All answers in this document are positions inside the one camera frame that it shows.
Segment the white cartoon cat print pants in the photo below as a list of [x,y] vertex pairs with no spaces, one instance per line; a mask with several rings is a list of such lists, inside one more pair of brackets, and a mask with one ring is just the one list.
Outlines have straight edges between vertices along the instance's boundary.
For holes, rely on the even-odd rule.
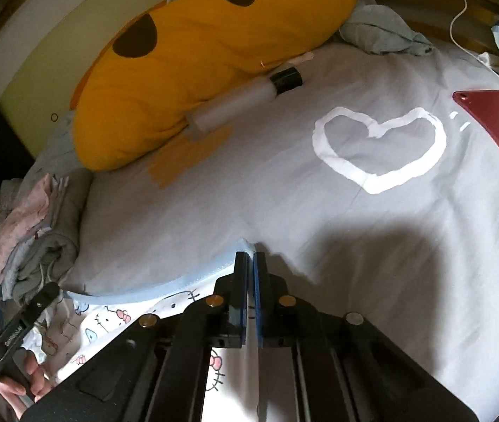
[[[132,322],[145,313],[166,318],[213,292],[221,276],[234,271],[237,252],[251,255],[244,240],[191,273],[168,282],[148,282],[131,293],[85,295],[63,292],[23,339],[23,348],[36,355],[46,375],[62,383]],[[257,421],[259,359],[253,304],[248,304],[247,336],[239,349],[214,347],[205,387],[203,420]]]

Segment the light blue folded garment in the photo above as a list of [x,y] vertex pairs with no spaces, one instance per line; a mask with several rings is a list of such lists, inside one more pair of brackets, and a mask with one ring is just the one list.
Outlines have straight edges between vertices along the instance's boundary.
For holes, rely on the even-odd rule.
[[46,239],[52,231],[51,226],[36,226],[11,251],[0,283],[3,301],[28,301],[43,287],[46,278],[43,259],[48,252]]

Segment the pink folded garment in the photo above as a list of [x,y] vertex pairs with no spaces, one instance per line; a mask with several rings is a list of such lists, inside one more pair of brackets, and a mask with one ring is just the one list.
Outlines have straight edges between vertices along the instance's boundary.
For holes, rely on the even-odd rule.
[[46,218],[52,192],[52,176],[46,172],[0,225],[0,284],[4,278],[8,257],[16,245]]

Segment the grey bedsheet with heart print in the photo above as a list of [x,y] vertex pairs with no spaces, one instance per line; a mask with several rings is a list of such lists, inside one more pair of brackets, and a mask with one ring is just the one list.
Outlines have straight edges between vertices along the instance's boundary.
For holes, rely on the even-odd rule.
[[244,240],[319,311],[362,313],[499,416],[499,147],[453,101],[499,77],[432,55],[315,53],[303,86],[94,177],[63,286],[131,293]]

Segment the yellow bread-shaped plush pillow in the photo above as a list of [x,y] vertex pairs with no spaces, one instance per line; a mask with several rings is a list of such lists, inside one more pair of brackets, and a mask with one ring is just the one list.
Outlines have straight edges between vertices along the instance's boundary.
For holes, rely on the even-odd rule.
[[77,91],[72,135],[94,172],[122,168],[179,133],[201,104],[311,51],[357,0],[175,0],[100,53]]

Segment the crumpled grey-green cloth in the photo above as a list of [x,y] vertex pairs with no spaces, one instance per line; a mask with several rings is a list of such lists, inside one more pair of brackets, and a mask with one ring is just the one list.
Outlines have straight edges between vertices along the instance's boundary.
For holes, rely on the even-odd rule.
[[425,56],[434,49],[433,43],[412,30],[397,12],[375,0],[358,0],[338,34],[343,41],[370,55]]

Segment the grey folded drawstring pants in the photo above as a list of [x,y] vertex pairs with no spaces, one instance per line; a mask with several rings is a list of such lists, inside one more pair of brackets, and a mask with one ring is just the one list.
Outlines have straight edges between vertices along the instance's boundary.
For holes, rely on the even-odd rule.
[[38,226],[51,226],[53,231],[46,239],[48,252],[45,284],[58,282],[73,267],[79,253],[79,226],[89,194],[93,173],[76,169],[53,180],[50,209]]

